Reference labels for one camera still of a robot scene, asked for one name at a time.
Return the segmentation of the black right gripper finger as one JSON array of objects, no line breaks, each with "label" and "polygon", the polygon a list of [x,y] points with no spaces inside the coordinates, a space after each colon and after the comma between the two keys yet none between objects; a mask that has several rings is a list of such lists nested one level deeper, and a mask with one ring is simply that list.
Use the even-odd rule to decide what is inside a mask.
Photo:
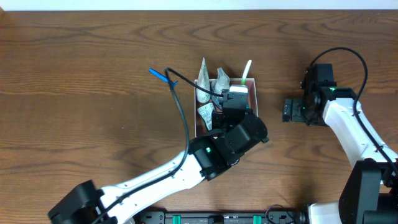
[{"label": "black right gripper finger", "polygon": [[291,121],[304,123],[305,117],[303,115],[303,103],[300,99],[292,100],[292,114]]},{"label": "black right gripper finger", "polygon": [[283,111],[282,111],[283,122],[290,122],[292,118],[292,105],[293,105],[292,99],[286,99],[284,101]]}]

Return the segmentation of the green white labelled packet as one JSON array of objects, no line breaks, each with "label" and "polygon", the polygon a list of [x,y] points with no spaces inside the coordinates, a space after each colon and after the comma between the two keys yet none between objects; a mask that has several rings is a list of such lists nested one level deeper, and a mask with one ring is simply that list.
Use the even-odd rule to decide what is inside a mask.
[{"label": "green white labelled packet", "polygon": [[201,120],[204,122],[207,131],[211,131],[213,129],[212,113],[214,111],[215,107],[212,102],[209,102],[197,109],[197,112],[200,115]]}]

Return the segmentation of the clear blue soap pump bottle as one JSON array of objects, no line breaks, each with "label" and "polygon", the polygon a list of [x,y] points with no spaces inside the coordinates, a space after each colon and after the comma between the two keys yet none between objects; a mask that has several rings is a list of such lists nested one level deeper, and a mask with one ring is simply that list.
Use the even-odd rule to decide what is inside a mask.
[{"label": "clear blue soap pump bottle", "polygon": [[[229,76],[224,72],[224,70],[219,67],[217,68],[218,77],[216,80],[213,80],[211,83],[211,90],[213,93],[222,94],[223,90],[229,89]],[[222,96],[211,96],[212,101],[216,105],[217,108],[222,109]]]}]

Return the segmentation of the green white toothbrush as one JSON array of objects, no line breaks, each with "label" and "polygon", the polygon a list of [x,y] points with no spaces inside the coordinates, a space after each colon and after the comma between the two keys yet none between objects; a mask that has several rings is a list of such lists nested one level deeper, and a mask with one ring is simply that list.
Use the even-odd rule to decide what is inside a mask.
[{"label": "green white toothbrush", "polygon": [[246,66],[245,66],[245,68],[243,70],[242,77],[241,77],[241,85],[245,85],[245,82],[246,82],[248,73],[250,71],[251,65],[252,65],[252,60],[248,60],[248,62],[246,63]]}]

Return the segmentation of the white squeeze tube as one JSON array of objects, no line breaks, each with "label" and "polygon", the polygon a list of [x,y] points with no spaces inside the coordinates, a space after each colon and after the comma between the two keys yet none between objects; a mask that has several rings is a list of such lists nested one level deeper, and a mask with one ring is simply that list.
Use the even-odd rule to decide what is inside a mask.
[{"label": "white squeeze tube", "polygon": [[[206,91],[210,91],[210,79],[208,75],[208,70],[206,67],[205,58],[202,59],[200,71],[198,74],[197,85],[205,89]],[[196,89],[196,98],[199,103],[207,103],[209,102],[211,95],[199,88]]]}]

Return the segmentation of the blue disposable razor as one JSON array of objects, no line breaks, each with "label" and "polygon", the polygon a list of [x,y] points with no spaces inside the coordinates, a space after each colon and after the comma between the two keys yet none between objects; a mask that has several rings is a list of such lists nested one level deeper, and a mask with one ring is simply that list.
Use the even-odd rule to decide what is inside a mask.
[{"label": "blue disposable razor", "polygon": [[157,77],[159,80],[162,80],[163,82],[165,82],[165,83],[168,85],[169,90],[174,90],[174,89],[175,89],[175,86],[176,86],[176,84],[178,83],[178,81],[173,82],[173,81],[172,81],[170,78],[168,78],[166,75],[161,74],[160,72],[158,72],[157,70],[154,70],[153,68],[150,68],[150,69],[149,69],[149,72],[150,72],[153,76]]}]

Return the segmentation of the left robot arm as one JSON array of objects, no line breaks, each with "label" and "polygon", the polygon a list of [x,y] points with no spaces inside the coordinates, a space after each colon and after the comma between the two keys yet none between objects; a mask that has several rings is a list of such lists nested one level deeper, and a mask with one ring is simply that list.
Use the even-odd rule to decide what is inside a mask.
[{"label": "left robot arm", "polygon": [[265,124],[247,107],[248,94],[223,95],[218,128],[187,142],[168,163],[131,180],[97,189],[77,185],[48,212],[51,223],[127,223],[159,200],[221,175],[259,142],[268,141]]}]

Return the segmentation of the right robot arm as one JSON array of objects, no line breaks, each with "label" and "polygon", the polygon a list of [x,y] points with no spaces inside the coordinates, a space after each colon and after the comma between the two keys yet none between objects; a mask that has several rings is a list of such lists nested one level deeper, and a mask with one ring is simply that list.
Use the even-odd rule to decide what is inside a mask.
[{"label": "right robot arm", "polygon": [[282,120],[328,126],[352,168],[336,202],[308,206],[307,223],[397,223],[397,153],[377,134],[355,92],[338,87],[329,63],[307,68],[301,99],[284,102]]}]

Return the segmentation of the white box with pink interior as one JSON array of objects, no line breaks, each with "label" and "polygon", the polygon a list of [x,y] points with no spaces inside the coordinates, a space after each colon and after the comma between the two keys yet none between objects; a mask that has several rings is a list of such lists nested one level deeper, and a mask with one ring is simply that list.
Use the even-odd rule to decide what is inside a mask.
[{"label": "white box with pink interior", "polygon": [[[248,87],[249,93],[248,93],[248,106],[250,109],[253,110],[253,113],[256,116],[259,116],[258,113],[258,106],[257,106],[257,95],[256,95],[256,82],[254,78],[247,78],[245,81],[245,85]],[[199,103],[197,101],[197,94],[196,91],[194,91],[194,102],[195,102],[195,137],[198,137],[202,134],[205,134],[208,132],[205,126],[205,122],[202,120],[200,114],[197,112],[197,109],[203,104]]]}]

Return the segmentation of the black mounting rail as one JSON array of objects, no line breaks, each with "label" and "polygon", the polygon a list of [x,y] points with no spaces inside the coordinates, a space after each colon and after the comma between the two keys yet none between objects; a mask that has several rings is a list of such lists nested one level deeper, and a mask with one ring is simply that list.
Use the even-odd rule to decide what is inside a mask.
[{"label": "black mounting rail", "polygon": [[187,213],[148,211],[134,217],[138,224],[306,224],[307,215],[302,211],[271,209],[264,213]]}]

